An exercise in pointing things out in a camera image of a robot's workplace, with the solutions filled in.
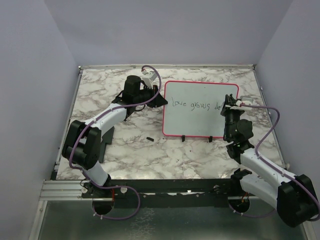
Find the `red framed whiteboard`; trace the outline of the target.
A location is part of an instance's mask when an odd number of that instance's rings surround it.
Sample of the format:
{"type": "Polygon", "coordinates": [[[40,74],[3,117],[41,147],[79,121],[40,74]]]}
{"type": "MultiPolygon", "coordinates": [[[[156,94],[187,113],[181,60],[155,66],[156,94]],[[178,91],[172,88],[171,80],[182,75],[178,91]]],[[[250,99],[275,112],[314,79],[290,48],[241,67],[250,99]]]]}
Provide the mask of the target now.
{"type": "Polygon", "coordinates": [[[167,81],[164,98],[162,133],[170,137],[213,137],[224,135],[225,118],[221,116],[225,96],[237,97],[235,83],[167,81]]]}

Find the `black marker cap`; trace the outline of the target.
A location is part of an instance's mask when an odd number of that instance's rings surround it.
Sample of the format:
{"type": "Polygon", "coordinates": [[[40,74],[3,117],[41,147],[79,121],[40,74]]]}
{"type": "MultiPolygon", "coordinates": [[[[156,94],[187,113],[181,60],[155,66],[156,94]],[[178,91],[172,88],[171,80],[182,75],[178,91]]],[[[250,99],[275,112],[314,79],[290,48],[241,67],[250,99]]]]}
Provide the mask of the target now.
{"type": "Polygon", "coordinates": [[[151,137],[146,137],[147,140],[154,142],[154,139],[151,137]]]}

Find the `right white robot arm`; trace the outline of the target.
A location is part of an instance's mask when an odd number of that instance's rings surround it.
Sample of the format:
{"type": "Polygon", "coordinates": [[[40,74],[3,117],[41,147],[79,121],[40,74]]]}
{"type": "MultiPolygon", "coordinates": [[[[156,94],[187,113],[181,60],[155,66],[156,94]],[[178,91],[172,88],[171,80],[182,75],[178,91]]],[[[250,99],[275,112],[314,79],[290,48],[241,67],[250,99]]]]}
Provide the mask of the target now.
{"type": "Polygon", "coordinates": [[[305,174],[296,175],[265,158],[260,143],[253,145],[253,123],[241,115],[254,109],[253,99],[234,98],[227,94],[220,114],[224,117],[223,140],[229,157],[246,167],[231,176],[229,189],[240,196],[253,194],[269,204],[289,227],[320,219],[320,203],[312,180],[305,174]]]}

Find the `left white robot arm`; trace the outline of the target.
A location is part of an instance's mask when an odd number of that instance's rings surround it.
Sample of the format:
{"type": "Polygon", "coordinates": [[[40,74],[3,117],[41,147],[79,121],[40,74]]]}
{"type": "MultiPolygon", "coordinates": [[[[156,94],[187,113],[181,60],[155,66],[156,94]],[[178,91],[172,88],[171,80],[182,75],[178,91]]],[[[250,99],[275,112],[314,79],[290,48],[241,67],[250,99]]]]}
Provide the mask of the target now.
{"type": "Polygon", "coordinates": [[[70,124],[61,154],[72,168],[81,170],[94,182],[97,196],[106,197],[111,190],[111,176],[103,170],[99,159],[105,154],[108,134],[112,135],[114,126],[125,121],[137,106],[158,108],[167,104],[159,86],[149,87],[139,76],[130,75],[107,109],[89,120],[74,120],[70,124]]]}

